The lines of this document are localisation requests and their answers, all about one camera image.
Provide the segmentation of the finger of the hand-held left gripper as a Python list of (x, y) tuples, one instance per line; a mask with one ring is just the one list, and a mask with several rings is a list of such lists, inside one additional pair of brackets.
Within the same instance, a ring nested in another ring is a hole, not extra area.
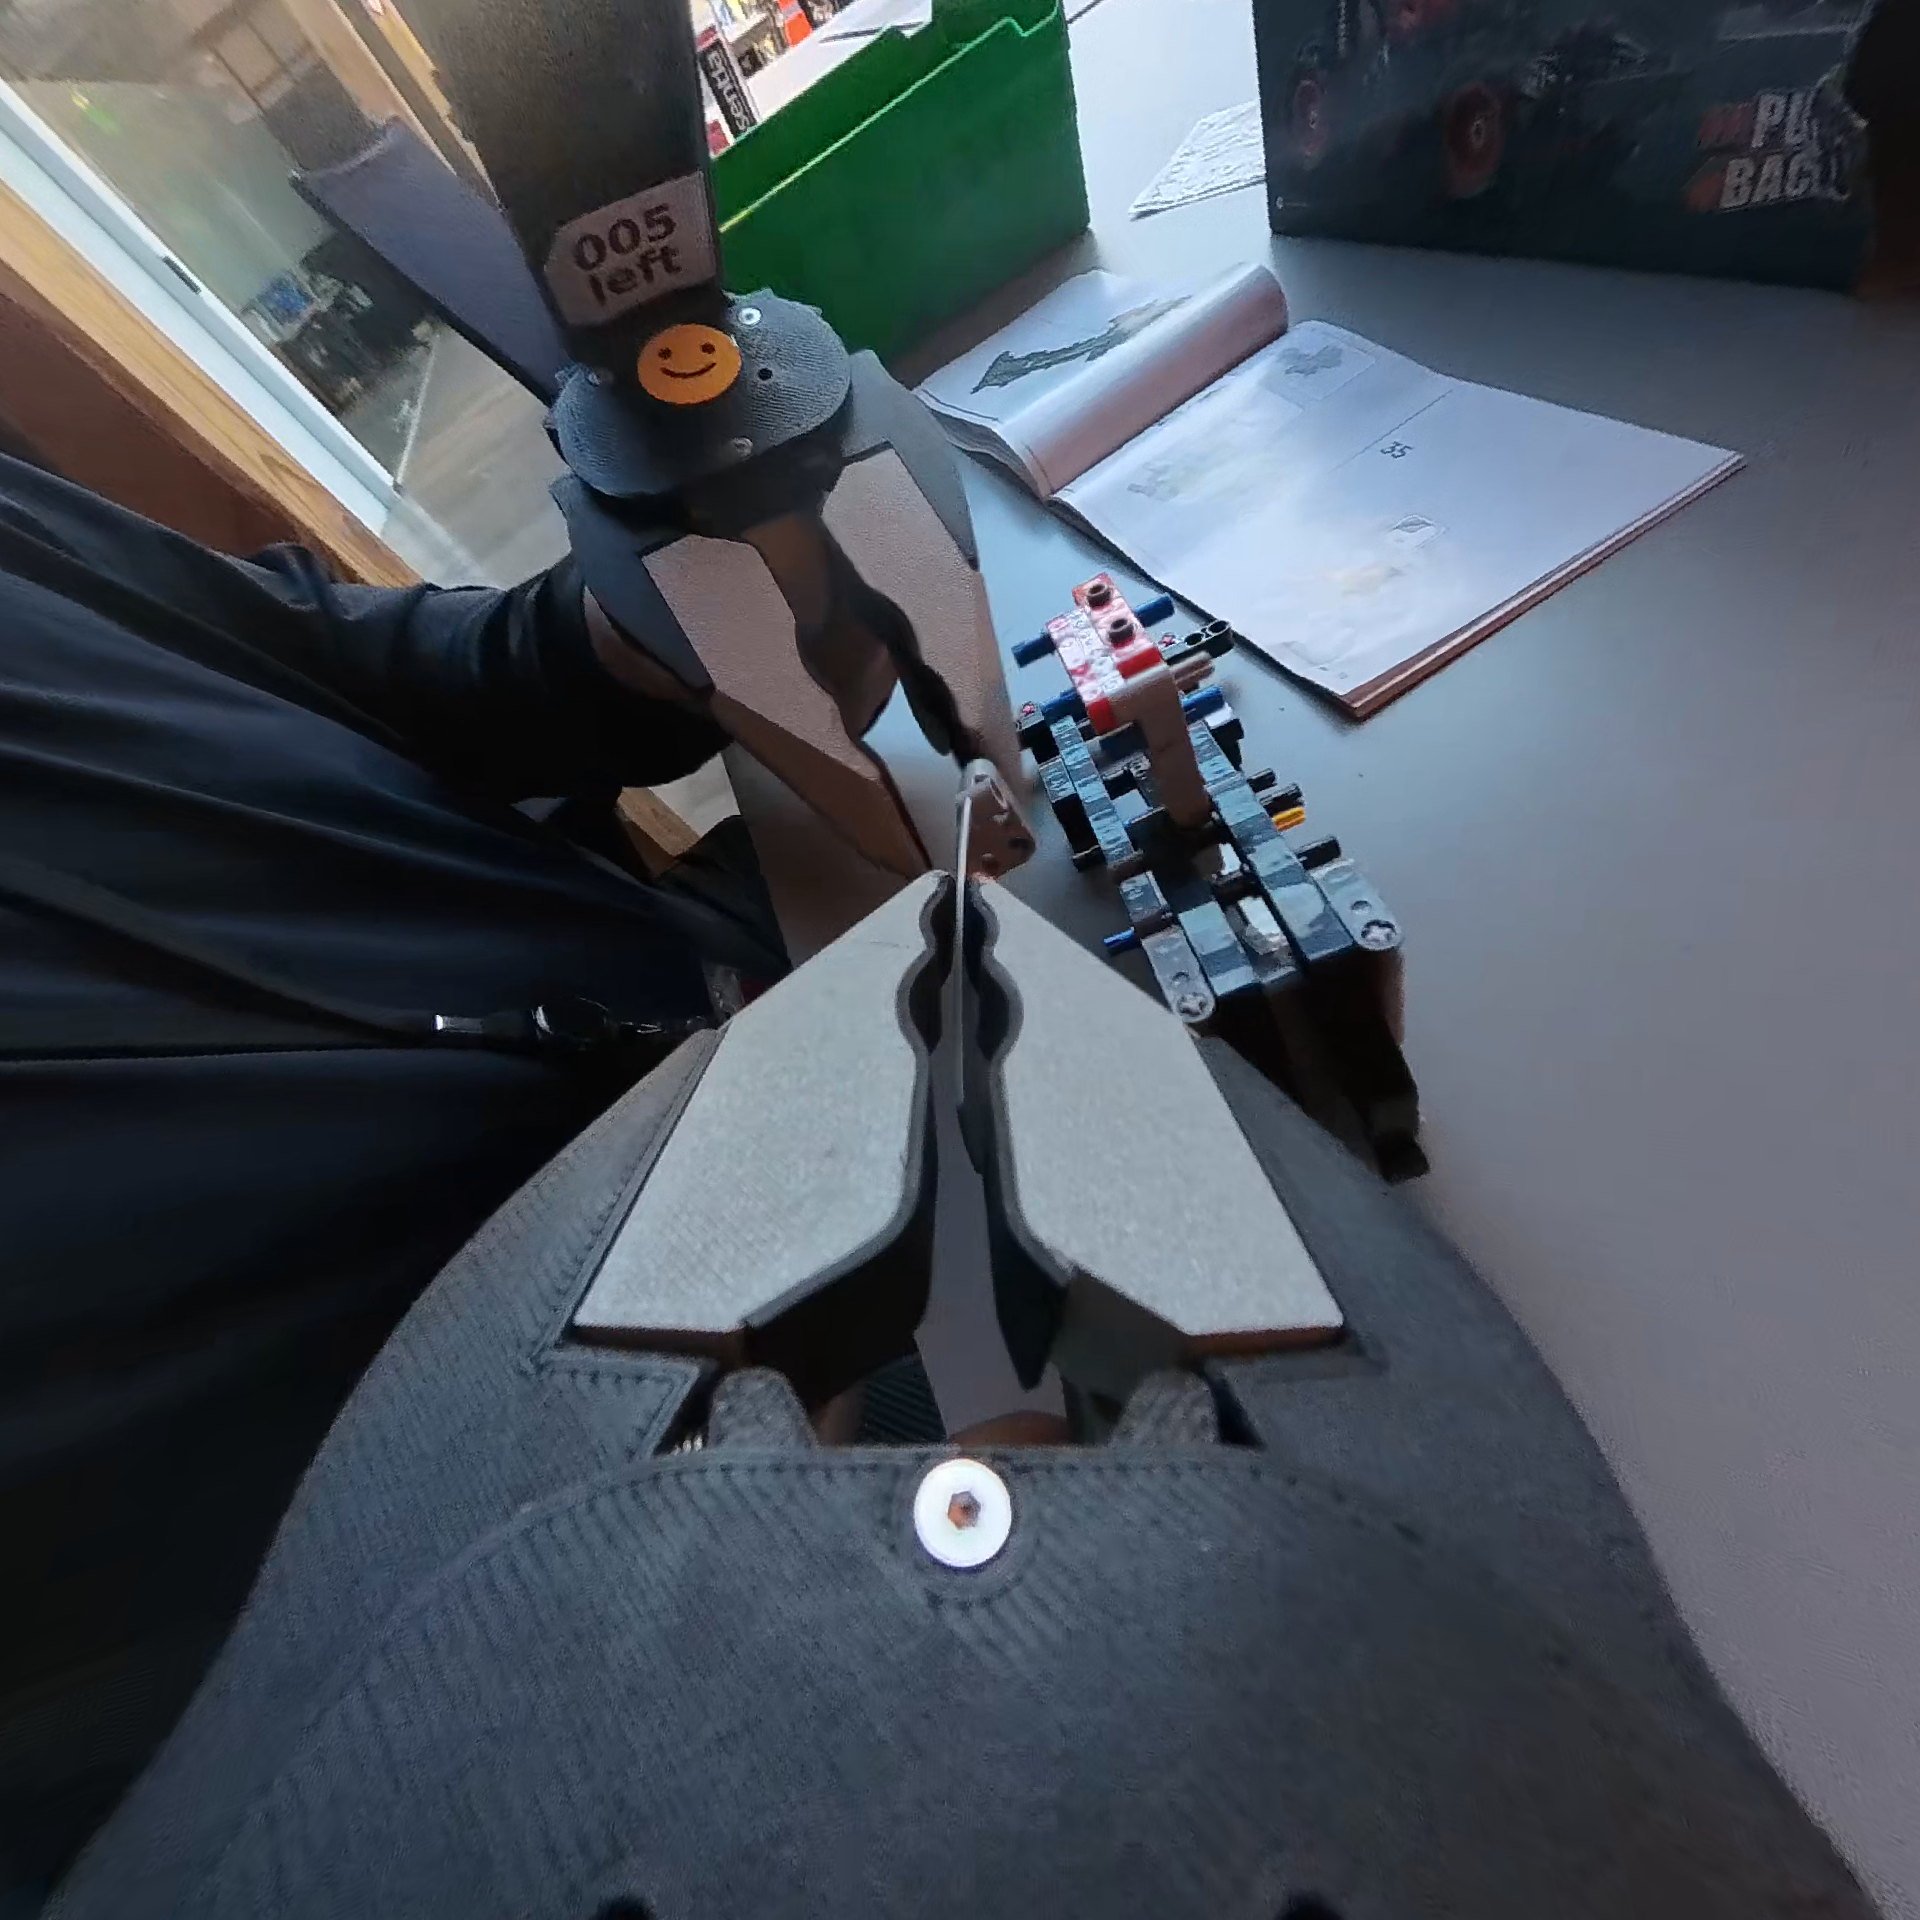
[(762, 553), (685, 536), (642, 560), (732, 742), (872, 866), (904, 880), (933, 864), (893, 778), (866, 742), (900, 688), (883, 643), (835, 610), (813, 637)]
[(837, 470), (818, 506), (823, 619), (818, 692), (835, 786), (818, 812), (872, 866), (933, 864), (868, 739), (901, 699), (954, 769), (986, 760), (1015, 786), (1021, 751), (958, 458), (920, 397), (854, 359), (831, 418)]

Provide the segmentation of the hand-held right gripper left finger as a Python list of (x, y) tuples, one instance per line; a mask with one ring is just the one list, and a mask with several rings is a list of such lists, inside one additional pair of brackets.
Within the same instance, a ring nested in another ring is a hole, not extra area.
[(724, 1027), (573, 1330), (769, 1330), (893, 1247), (925, 1186), (951, 877), (909, 880)]

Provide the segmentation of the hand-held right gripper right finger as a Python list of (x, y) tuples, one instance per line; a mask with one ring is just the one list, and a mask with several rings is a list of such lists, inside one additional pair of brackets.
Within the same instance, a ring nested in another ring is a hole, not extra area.
[(959, 887), (959, 1129), (1021, 1386), (1134, 1389), (1343, 1337), (1181, 1020), (984, 878)]

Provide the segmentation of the lego vehicle chassis model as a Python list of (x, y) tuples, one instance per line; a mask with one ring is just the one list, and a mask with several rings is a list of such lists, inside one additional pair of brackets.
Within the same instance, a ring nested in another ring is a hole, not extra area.
[(1015, 710), (1072, 864), (1114, 884), (1137, 955), (1195, 1039), (1227, 1045), (1390, 1184), (1428, 1173), (1404, 1053), (1404, 927), (1334, 837), (1303, 835), (1298, 785), (1243, 764), (1219, 621), (1106, 571), (1013, 648), (1063, 687)]

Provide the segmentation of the person's left forearm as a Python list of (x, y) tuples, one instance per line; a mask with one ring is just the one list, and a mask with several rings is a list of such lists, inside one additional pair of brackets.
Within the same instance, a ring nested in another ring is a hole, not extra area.
[(233, 557), (3, 457), (3, 851), (109, 880), (412, 864), (500, 797), (491, 589)]

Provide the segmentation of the large dark lego box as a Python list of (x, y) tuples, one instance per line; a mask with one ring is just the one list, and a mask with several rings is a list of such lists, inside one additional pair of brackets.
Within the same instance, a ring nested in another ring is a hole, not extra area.
[(1256, 2), (1271, 235), (1842, 293), (1881, 5)]

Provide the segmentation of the person's left hand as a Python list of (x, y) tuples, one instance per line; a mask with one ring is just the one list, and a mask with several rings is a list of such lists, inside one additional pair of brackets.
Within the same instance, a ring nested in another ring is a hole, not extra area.
[(589, 608), (569, 559), (513, 589), (331, 591), (341, 699), (416, 762), (500, 801), (656, 789), (727, 733)]

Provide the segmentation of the green plastic bin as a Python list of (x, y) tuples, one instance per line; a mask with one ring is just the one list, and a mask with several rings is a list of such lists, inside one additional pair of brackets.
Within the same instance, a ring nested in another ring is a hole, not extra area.
[(896, 360), (1089, 227), (1063, 5), (842, 12), (849, 49), (712, 162), (733, 293)]

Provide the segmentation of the open instruction booklet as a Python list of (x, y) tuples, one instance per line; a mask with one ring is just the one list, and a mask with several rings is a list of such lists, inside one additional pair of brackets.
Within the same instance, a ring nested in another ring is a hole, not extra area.
[(955, 447), (1352, 719), (1743, 463), (1296, 321), (1261, 262), (1074, 276), (917, 392)]

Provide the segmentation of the white printed paper sheet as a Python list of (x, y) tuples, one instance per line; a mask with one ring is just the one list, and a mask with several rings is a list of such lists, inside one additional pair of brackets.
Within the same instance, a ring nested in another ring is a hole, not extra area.
[(1256, 101), (1204, 114), (1128, 206), (1134, 223), (1223, 199), (1265, 183), (1261, 108)]

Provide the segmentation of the person in dark clothing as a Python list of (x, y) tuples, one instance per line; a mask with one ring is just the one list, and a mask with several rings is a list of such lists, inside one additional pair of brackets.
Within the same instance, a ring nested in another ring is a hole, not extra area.
[[(383, 755), (227, 790), (3, 762), (5, 870), (331, 1004), (680, 1036), (709, 973), (782, 970), (748, 855), (610, 852)], [(397, 1316), (637, 1075), (322, 1020), (3, 891), (5, 1916), (165, 1738)]]

